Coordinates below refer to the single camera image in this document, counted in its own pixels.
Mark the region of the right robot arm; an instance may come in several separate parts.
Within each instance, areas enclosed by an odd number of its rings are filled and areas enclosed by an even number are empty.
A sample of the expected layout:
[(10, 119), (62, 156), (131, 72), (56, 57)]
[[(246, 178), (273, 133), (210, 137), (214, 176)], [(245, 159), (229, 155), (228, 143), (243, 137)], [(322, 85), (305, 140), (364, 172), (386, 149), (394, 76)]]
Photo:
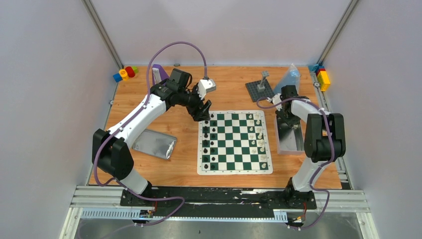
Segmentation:
[(279, 150), (291, 154), (295, 146), (298, 152), (303, 151), (306, 155), (280, 197), (288, 207), (296, 208), (311, 201), (321, 173), (345, 154), (344, 117), (299, 96), (294, 85), (283, 86), (272, 102), (276, 106)]

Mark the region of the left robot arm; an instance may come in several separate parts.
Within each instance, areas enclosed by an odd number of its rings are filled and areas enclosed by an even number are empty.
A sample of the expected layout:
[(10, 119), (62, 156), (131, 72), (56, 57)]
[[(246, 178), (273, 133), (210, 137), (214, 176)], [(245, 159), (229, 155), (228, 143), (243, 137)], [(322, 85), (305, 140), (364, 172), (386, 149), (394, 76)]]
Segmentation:
[(205, 77), (191, 89), (192, 75), (174, 68), (170, 76), (150, 89), (142, 102), (123, 120), (108, 130), (93, 134), (92, 163), (113, 179), (133, 191), (133, 199), (141, 206), (152, 201), (151, 183), (134, 168), (130, 147), (139, 135), (159, 116), (176, 105), (186, 107), (194, 121), (210, 120), (211, 101), (207, 93), (216, 90), (215, 82)]

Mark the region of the green white chess board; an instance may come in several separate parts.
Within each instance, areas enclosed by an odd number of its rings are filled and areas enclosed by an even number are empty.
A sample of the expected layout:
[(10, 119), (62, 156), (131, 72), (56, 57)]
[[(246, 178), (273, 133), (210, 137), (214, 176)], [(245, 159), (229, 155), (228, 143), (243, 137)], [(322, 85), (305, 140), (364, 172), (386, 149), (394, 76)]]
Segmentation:
[(264, 112), (211, 111), (209, 120), (199, 122), (197, 173), (272, 174)]

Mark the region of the silver metal tin box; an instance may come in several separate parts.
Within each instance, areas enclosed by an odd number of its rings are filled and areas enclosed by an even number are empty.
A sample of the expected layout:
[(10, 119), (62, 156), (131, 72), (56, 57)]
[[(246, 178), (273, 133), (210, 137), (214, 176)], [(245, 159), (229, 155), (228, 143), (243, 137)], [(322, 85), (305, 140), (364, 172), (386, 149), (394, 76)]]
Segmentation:
[(289, 127), (278, 117), (274, 120), (277, 139), (277, 153), (279, 155), (301, 155), (304, 151), (304, 137), (300, 124)]

